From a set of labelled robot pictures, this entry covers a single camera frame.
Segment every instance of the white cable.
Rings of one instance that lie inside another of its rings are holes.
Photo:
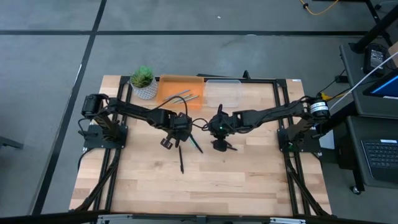
[[[374,71],[376,71],[380,66],[383,66],[386,62],[388,62],[390,59],[392,59],[395,55],[397,55],[398,52],[396,52],[395,54],[391,55],[389,58],[387,58],[385,61],[383,61],[379,66],[377,66],[376,68],[374,68],[371,72],[369,72],[369,74],[365,75],[365,77],[363,77],[361,79],[361,81],[359,81],[354,87],[352,87],[346,94],[344,94],[344,96],[342,96],[334,105],[332,105],[330,107],[329,110],[331,110],[332,108],[334,108],[336,106],[336,104],[338,104],[341,100],[344,99],[344,97],[346,97],[348,94],[350,94],[357,86],[359,86],[359,84],[361,84],[361,82],[363,82],[363,80],[365,80],[368,76],[372,75],[372,73]]]

